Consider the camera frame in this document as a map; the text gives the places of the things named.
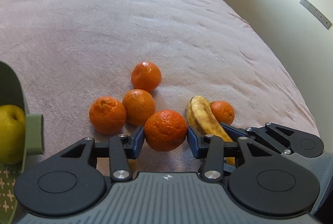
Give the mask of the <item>small mandarin orange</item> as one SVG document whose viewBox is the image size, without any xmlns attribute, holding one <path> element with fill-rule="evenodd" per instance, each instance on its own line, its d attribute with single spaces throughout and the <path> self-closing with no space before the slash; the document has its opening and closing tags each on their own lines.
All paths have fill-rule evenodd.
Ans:
<svg viewBox="0 0 333 224">
<path fill-rule="evenodd" d="M 235 119 L 234 108 L 225 101 L 215 101 L 211 103 L 211 110 L 218 122 L 231 125 Z"/>
</svg>

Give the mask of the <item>overripe banana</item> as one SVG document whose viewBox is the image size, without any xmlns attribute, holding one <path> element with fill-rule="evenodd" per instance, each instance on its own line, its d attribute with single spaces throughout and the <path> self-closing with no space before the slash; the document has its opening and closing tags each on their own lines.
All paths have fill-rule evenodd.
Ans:
<svg viewBox="0 0 333 224">
<path fill-rule="evenodd" d="M 215 118 L 209 101 L 203 96 L 196 95 L 190 99 L 186 107 L 186 119 L 188 125 L 196 128 L 202 136 L 213 134 L 222 138 L 224 142 L 232 142 Z"/>
</svg>

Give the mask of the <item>large orange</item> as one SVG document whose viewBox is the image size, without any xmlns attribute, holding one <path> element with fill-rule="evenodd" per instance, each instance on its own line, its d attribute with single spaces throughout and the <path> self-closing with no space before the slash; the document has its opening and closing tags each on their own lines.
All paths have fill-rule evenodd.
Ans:
<svg viewBox="0 0 333 224">
<path fill-rule="evenodd" d="M 147 144 L 159 152 L 174 150 L 183 144 L 187 135 L 187 124 L 183 116 L 172 110 L 154 113 L 144 125 Z"/>
</svg>

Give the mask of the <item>yellow-green apple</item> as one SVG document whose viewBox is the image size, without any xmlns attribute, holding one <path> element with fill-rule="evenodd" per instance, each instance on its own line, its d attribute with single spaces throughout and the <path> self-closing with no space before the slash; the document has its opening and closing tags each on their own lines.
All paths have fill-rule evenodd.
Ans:
<svg viewBox="0 0 333 224">
<path fill-rule="evenodd" d="M 22 161 L 25 145 L 25 112 L 15 105 L 1 106 L 1 164 Z"/>
</svg>

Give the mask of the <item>green fruit bowl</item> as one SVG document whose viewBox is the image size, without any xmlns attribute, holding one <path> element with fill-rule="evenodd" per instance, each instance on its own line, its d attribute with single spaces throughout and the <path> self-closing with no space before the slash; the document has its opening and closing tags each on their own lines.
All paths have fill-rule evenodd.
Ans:
<svg viewBox="0 0 333 224">
<path fill-rule="evenodd" d="M 26 158 L 43 153 L 43 116 L 29 112 L 17 74 L 1 62 L 1 223 L 18 214 L 14 186 Z"/>
</svg>

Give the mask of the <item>pink bed blanket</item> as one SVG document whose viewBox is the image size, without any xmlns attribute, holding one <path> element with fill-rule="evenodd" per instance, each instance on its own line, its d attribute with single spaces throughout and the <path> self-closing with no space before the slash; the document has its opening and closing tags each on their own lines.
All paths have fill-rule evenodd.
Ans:
<svg viewBox="0 0 333 224">
<path fill-rule="evenodd" d="M 1 0 L 1 60 L 44 116 L 44 158 L 85 137 L 105 140 L 90 106 L 121 100 L 142 61 L 162 72 L 157 110 L 184 113 L 202 95 L 230 103 L 236 127 L 274 122 L 318 134 L 279 59 L 222 0 Z"/>
</svg>

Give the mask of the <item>grey wall strip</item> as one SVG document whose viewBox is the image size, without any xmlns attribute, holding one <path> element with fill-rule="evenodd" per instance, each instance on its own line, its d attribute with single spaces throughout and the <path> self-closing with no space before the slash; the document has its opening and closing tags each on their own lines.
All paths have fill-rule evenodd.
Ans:
<svg viewBox="0 0 333 224">
<path fill-rule="evenodd" d="M 317 20 L 326 28 L 330 29 L 332 26 L 332 22 L 321 12 L 319 11 L 312 3 L 308 0 L 300 0 L 300 4 L 306 8 L 312 15 L 315 16 Z"/>
</svg>

